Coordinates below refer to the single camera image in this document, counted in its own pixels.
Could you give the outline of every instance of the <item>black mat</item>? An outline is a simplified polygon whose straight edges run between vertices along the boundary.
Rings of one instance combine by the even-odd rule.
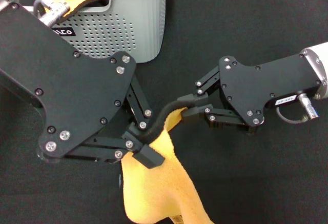
[[[161,53],[137,68],[157,114],[193,92],[224,55],[255,65],[328,41],[328,0],[168,0],[167,7]],[[43,163],[35,155],[37,113],[4,89],[0,97],[0,223],[131,223],[119,165]],[[211,101],[219,107],[217,95]],[[210,130],[204,121],[171,133],[212,221],[328,222],[328,100],[314,105],[320,118],[299,126],[267,112],[255,136]],[[302,115],[297,105],[282,111]]]

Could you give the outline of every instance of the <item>black tabletop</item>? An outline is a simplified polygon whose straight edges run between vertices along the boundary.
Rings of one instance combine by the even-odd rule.
[[[256,65],[328,42],[328,0],[167,0],[166,18],[159,56],[136,71],[155,114],[194,92],[222,56]],[[218,94],[210,100],[220,107]],[[328,222],[327,105],[315,101],[320,118],[298,126],[270,110],[251,136],[202,120],[171,132],[214,223]],[[303,114],[299,105],[282,112]],[[0,223],[131,223],[120,165],[46,164],[35,153],[41,128],[33,108],[0,88]]]

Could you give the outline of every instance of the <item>perforated basket wall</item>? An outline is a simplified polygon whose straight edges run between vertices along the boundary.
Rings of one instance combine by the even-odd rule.
[[[104,7],[83,8],[53,29],[72,28],[76,36],[61,36],[90,57],[104,58],[126,51],[137,63],[144,63],[160,51],[165,3],[166,0],[110,0]]]

